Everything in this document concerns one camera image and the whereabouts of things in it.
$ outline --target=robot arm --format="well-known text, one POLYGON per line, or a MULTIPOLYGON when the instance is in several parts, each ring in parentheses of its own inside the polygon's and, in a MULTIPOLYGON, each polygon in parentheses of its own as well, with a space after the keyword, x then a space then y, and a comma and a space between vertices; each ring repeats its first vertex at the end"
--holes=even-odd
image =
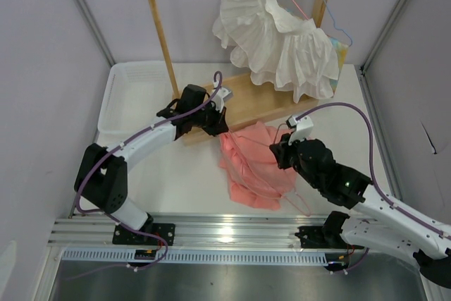
POLYGON ((193 127, 202 128, 213 136, 227 132, 224 102, 231 98, 232 92, 216 81, 214 87, 216 95, 202 109, 195 111, 204 103, 206 90, 188 85, 180 99, 172 101, 157 113, 150 127, 108 149, 95 143, 90 145, 78 171, 75 191, 78 192, 100 159, 118 149, 91 175, 82 187, 81 196, 129 228, 146 231, 144 225, 150 227, 153 219, 128 197, 128 172, 149 154, 177 140, 193 127))
MULTIPOLYGON (((321 245, 373 248, 418 266, 426 278, 451 288, 451 226, 382 192, 363 173, 338 164, 322 141, 307 139, 313 128, 309 117, 300 121, 292 117, 287 124, 293 132, 270 146, 278 167, 294 168, 329 202, 370 216, 384 225, 358 221, 334 211, 321 229, 321 245)), ((302 243, 308 234, 306 229, 300 230, 298 236, 302 243)))

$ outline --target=white bracket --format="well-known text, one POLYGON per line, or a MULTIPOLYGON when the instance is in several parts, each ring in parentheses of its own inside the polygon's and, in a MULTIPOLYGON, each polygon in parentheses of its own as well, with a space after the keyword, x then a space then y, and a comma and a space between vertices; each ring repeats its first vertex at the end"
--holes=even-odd
POLYGON ((313 130, 313 121, 309 116, 305 116, 300 121, 296 120, 296 116, 291 116, 288 119, 289 126, 295 126, 295 130, 291 133, 288 144, 291 145, 295 140, 303 141, 308 138, 313 130))
MULTIPOLYGON (((213 87, 216 89, 219 86, 219 81, 213 82, 213 87)), ((224 103, 233 97, 232 90, 229 90, 227 87, 221 87, 212 99, 212 102, 216 104, 216 110, 218 112, 222 112, 224 108, 224 103)))

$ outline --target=wooden base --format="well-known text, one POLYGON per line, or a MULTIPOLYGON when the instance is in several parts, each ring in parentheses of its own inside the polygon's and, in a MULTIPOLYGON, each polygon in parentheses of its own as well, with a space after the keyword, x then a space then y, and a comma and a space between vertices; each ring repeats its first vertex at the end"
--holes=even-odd
MULTIPOLYGON (((269 82, 256 86, 251 81, 250 73, 226 78, 223 80, 223 86, 233 91, 233 98, 225 103, 227 107, 225 119, 231 131, 240 130, 257 121, 266 123, 306 111, 318 104, 317 99, 306 95, 303 95, 296 104, 293 102, 292 92, 275 91, 274 85, 269 82)), ((206 85, 204 88, 211 93, 213 85, 206 85)), ((183 142, 192 145, 209 138, 210 136, 200 128, 193 128, 190 133, 183 136, 183 142)))

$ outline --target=metal floor panel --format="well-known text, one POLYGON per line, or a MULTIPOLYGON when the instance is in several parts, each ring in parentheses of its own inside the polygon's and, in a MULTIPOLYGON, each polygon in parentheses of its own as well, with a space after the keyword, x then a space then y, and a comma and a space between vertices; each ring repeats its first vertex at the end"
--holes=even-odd
POLYGON ((424 301, 418 274, 396 259, 370 254, 347 276, 323 267, 157 264, 138 273, 98 262, 61 262, 53 301, 424 301))

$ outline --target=metal frame edge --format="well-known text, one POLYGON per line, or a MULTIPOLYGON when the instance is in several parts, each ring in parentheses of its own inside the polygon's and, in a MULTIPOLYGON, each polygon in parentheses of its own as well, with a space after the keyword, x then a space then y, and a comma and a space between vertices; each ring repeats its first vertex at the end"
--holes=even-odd
POLYGON ((91 32, 92 37, 94 38, 97 46, 100 48, 102 54, 104 55, 106 62, 109 64, 110 67, 113 67, 113 65, 116 63, 113 54, 111 53, 108 44, 106 43, 104 36, 101 33, 101 30, 97 25, 97 22, 94 16, 92 15, 89 6, 87 5, 86 0, 73 0, 73 1, 75 2, 75 5, 80 11, 80 15, 83 17, 83 20, 85 21, 89 31, 91 32))
POLYGON ((393 28, 395 27, 396 23, 400 19, 401 14, 406 8, 406 5, 408 4, 409 0, 397 0, 395 7, 393 7, 392 12, 388 16, 383 29, 379 33, 379 36, 376 39, 376 42, 374 43, 373 47, 371 48, 371 51, 369 52, 368 56, 365 59, 365 62, 362 66, 362 73, 365 75, 366 71, 370 67, 371 63, 373 62, 374 58, 377 56, 378 52, 382 49, 383 45, 385 44, 385 41, 390 36, 390 33, 392 32, 393 28))

